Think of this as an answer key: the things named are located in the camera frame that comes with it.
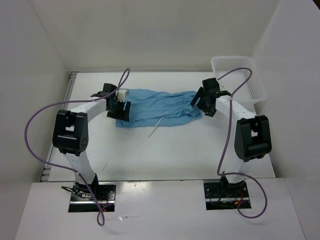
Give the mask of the light blue shorts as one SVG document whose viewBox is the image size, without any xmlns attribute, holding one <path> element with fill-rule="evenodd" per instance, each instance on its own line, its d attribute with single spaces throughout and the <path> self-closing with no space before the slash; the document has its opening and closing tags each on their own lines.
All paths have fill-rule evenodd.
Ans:
<svg viewBox="0 0 320 240">
<path fill-rule="evenodd" d="M 129 121 L 117 120 L 116 128 L 176 127 L 202 118 L 191 106 L 195 91 L 169 93 L 149 89 L 130 89 L 126 100 L 131 102 Z"/>
</svg>

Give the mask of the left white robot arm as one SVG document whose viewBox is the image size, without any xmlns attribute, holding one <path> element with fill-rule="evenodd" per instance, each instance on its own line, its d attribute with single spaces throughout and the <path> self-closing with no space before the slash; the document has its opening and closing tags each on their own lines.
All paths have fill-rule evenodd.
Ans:
<svg viewBox="0 0 320 240">
<path fill-rule="evenodd" d="M 92 169 L 86 149 L 89 144 L 89 122 L 106 112 L 107 117 L 129 121 L 131 102 L 126 101 L 128 89 L 117 89 L 105 83 L 103 89 L 90 96 L 90 100 L 71 110 L 60 110 L 56 115 L 52 144 L 75 170 L 75 194 L 89 200 L 100 194 L 98 176 Z"/>
</svg>

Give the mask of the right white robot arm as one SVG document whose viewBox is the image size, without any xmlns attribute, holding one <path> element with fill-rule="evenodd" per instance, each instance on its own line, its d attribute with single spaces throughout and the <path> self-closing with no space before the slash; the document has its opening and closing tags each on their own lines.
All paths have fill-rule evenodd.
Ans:
<svg viewBox="0 0 320 240">
<path fill-rule="evenodd" d="M 190 105 L 206 116 L 220 112 L 228 118 L 226 142 L 217 167 L 220 176 L 219 191 L 230 197 L 243 184 L 249 172 L 249 161 L 262 159 L 272 150 L 269 119 L 256 115 L 233 99 L 233 95 L 220 90 L 216 78 L 202 81 Z"/>
</svg>

